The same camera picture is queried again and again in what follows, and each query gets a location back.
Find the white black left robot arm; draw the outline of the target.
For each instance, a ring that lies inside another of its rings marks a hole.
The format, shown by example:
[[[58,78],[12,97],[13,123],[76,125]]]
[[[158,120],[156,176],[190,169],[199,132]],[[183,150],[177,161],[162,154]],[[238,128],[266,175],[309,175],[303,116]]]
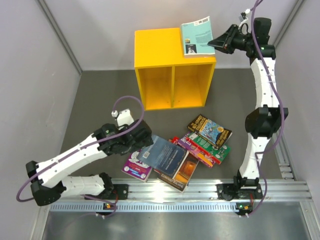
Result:
[[[152,144],[152,130],[145,121],[135,120],[121,126],[106,123],[83,142],[57,157],[44,162],[28,162],[26,171],[31,178],[32,196],[38,206],[78,195],[107,200],[115,193],[107,173],[85,177],[71,174],[96,160],[131,154]]]

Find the teal paperback book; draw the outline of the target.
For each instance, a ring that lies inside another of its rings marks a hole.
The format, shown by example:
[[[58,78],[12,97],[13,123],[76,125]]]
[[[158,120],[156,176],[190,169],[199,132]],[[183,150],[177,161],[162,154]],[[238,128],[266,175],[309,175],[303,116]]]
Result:
[[[216,54],[215,48],[208,45],[213,40],[210,16],[183,23],[180,35],[185,58],[213,57]]]

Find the purple Roald Dahl book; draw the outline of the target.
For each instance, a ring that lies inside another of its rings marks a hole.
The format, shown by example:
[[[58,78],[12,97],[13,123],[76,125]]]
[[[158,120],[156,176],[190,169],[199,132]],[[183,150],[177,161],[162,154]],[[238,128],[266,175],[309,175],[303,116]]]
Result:
[[[183,138],[178,139],[177,144],[180,147],[188,150],[191,155],[193,155],[196,159],[198,159],[208,168],[212,168],[214,166],[215,163],[213,159],[207,154],[205,154],[198,146],[188,141],[185,136]]]

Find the dark blue paperback book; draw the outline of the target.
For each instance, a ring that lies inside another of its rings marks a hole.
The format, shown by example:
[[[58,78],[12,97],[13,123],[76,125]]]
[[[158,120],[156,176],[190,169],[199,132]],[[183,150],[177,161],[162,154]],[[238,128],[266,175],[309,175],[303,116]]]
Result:
[[[155,134],[153,144],[141,149],[136,159],[161,173],[174,178],[189,152]]]

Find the black blue treehouse book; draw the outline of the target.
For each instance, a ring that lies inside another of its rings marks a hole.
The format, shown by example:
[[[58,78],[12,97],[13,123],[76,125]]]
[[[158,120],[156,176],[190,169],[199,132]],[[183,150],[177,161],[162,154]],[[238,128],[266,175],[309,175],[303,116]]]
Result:
[[[187,128],[209,142],[216,150],[219,150],[233,134],[231,130],[215,123],[202,114],[192,120]]]

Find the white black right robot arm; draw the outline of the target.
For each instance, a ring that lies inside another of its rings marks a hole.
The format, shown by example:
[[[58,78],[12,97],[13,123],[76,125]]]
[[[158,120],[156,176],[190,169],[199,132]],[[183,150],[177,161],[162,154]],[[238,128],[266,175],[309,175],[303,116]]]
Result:
[[[289,115],[276,88],[276,49],[269,44],[271,26],[271,19],[257,17],[251,23],[250,32],[243,33],[241,25],[233,24],[224,34],[208,42],[208,46],[225,54],[233,54],[235,50],[246,53],[256,91],[255,110],[245,119],[248,142],[244,160],[232,183],[217,185],[220,200],[262,199],[261,162],[270,139],[282,129]]]

